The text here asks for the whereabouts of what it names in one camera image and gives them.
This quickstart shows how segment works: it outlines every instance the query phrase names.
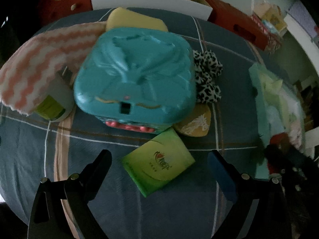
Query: silver bolt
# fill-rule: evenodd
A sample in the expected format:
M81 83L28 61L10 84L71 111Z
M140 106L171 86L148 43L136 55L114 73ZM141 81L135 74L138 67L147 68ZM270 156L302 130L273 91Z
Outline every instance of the silver bolt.
M45 183L45 182L47 182L47 180L48 180L47 177L44 177L44 178L41 178L40 182Z
M277 178L272 178L272 182L275 183L275 184L278 184L278 183L279 183L279 181L278 181Z
M243 174L241 175L241 177L242 177L244 180L249 180L249 178L250 178L247 173L243 173Z
M76 180L77 178L79 178L79 174L78 173L73 173L71 174L71 180Z

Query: black and white scrunchie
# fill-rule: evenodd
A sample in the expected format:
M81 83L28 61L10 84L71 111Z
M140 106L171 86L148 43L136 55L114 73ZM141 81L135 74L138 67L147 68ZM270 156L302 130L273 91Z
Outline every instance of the black and white scrunchie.
M223 65L211 51L193 50L196 71L196 88L198 103L214 103L221 100L221 90L213 78L221 75Z

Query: pink and white striped cloth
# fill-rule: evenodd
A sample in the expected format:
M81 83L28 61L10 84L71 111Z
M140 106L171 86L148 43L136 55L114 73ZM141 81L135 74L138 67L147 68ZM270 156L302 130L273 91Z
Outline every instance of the pink and white striped cloth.
M25 42L0 70L0 100L22 114L43 101L63 66L77 73L106 22L78 24L41 33Z

